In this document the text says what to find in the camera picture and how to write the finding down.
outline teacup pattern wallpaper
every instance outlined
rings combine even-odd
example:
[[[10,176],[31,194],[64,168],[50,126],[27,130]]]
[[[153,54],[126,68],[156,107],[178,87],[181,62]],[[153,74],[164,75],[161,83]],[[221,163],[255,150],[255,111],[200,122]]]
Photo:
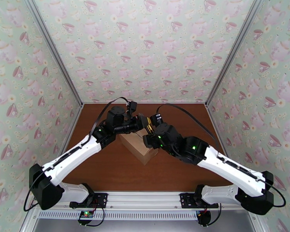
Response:
[[[290,231],[290,0],[266,0],[209,108],[231,158],[275,175],[287,205],[265,217]]]
[[[0,231],[20,229],[29,168],[57,157],[78,108],[25,3],[0,0]]]
[[[204,102],[253,0],[35,0],[84,102]]]

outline aluminum frame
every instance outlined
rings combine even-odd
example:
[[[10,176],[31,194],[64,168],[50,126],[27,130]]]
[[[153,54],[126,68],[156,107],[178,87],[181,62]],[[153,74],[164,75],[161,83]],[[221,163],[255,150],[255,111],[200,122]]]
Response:
[[[182,192],[161,191],[107,191],[108,200],[105,209],[107,220],[196,220],[197,209],[181,208],[179,194]],[[75,220],[82,210],[87,208],[71,209],[67,203],[59,203],[50,210],[41,210],[39,206],[28,212],[20,232],[32,232],[39,218]],[[244,210],[239,205],[222,204],[225,210]],[[100,220],[102,210],[97,210]],[[262,227],[259,218],[249,213],[251,223],[256,232],[267,231]]]
[[[73,82],[72,79],[69,76],[69,73],[63,63],[63,60],[55,46],[54,41],[51,38],[51,35],[45,25],[45,22],[42,18],[42,15],[40,14],[39,8],[37,7],[35,0],[24,0],[24,2],[27,5],[27,8],[29,9],[33,19],[34,19],[34,24],[36,25],[38,31],[41,33],[43,39],[45,40],[45,43],[50,50],[50,53],[52,57],[54,58],[55,62],[57,63],[60,71],[63,73],[63,77],[65,78],[69,88],[71,89],[75,99],[77,100],[79,106],[83,105],[83,101],[80,98]]]
[[[221,84],[221,82],[223,81],[224,77],[226,76],[228,70],[230,69],[230,66],[232,64],[232,62],[235,59],[235,56],[237,54],[237,52],[239,51],[240,47],[242,46],[243,40],[245,39],[249,29],[251,28],[254,19],[257,16],[257,13],[260,11],[262,4],[264,3],[265,0],[254,0],[250,10],[246,16],[246,19],[244,20],[244,23],[239,31],[239,34],[237,35],[235,42],[229,52],[229,55],[218,75],[217,80],[215,81],[215,84],[210,92],[210,94],[208,95],[208,98],[205,102],[205,105],[208,107],[211,103],[211,101],[213,100],[214,95],[216,94],[219,85]]]

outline wire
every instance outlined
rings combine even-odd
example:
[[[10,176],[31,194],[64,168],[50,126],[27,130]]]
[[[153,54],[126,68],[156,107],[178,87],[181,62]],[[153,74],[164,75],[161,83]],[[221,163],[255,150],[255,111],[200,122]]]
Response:
[[[30,194],[30,191],[32,190],[34,184],[36,183],[36,181],[46,172],[46,171],[49,171],[51,169],[51,167],[45,169],[43,172],[41,172],[41,174],[33,181],[33,183],[31,184],[30,188],[29,188],[29,191],[26,195],[26,198],[25,198],[25,202],[24,202],[24,211],[25,212],[28,212],[30,211],[31,209],[33,209],[36,205],[38,205],[38,203],[34,204],[34,205],[31,205],[30,208],[26,209],[26,204],[27,204],[27,201],[28,201],[28,198],[29,198],[29,194]]]
[[[97,226],[101,225],[104,222],[104,217],[105,217],[105,211],[104,211],[103,208],[102,208],[102,211],[103,211],[103,217],[102,217],[102,221],[100,221],[99,224],[97,224],[97,225],[86,225],[86,226],[89,226],[89,227],[97,227]]]
[[[263,183],[265,183],[266,185],[268,185],[269,187],[273,188],[273,190],[275,190],[283,199],[283,204],[282,205],[273,205],[273,207],[275,208],[282,208],[284,206],[286,206],[286,199],[285,197],[283,196],[283,194],[277,189],[275,188],[274,186],[272,186],[271,184],[267,183],[266,181],[262,180],[262,179],[257,179],[257,181],[262,181]]]
[[[82,145],[84,145],[84,144],[86,144],[86,143],[88,143],[88,142],[90,141],[91,136],[92,136],[92,134],[94,133],[94,130],[95,130],[95,128],[96,128],[96,126],[97,126],[99,120],[101,119],[102,115],[104,114],[105,110],[106,110],[106,109],[107,109],[107,108],[108,108],[108,107],[109,107],[113,102],[115,102],[116,100],[118,100],[118,99],[120,99],[120,98],[121,98],[121,99],[124,99],[124,100],[128,103],[128,100],[127,100],[125,97],[118,97],[118,98],[116,98],[116,99],[110,101],[109,103],[107,103],[107,105],[103,108],[103,110],[102,110],[101,113],[99,114],[98,118],[97,118],[96,121],[94,122],[94,125],[92,126],[92,128],[91,128],[91,130],[90,130],[90,132],[89,132],[88,140],[87,140],[85,143],[83,143]]]
[[[219,148],[219,144],[218,144],[218,140],[217,138],[214,136],[213,133],[211,133],[210,130],[208,130],[199,120],[197,120],[192,114],[190,114],[188,111],[186,111],[185,109],[183,109],[182,107],[179,107],[177,105],[174,105],[174,104],[171,104],[171,103],[165,103],[165,104],[162,104],[161,106],[159,106],[156,110],[156,114],[159,113],[159,109],[160,107],[164,106],[164,105],[167,105],[167,106],[173,106],[177,109],[179,109],[180,111],[184,112],[185,114],[187,114],[193,121],[195,121],[205,132],[207,132],[207,134],[210,135],[210,137],[215,141],[215,145],[216,145],[216,149],[217,149],[217,152],[218,152],[218,148]]]
[[[218,216],[216,217],[216,219],[213,222],[211,222],[208,225],[206,225],[206,226],[210,226],[210,225],[214,224],[219,219],[220,215],[221,215],[221,204],[220,204],[220,210],[219,210],[219,213],[218,213]]]

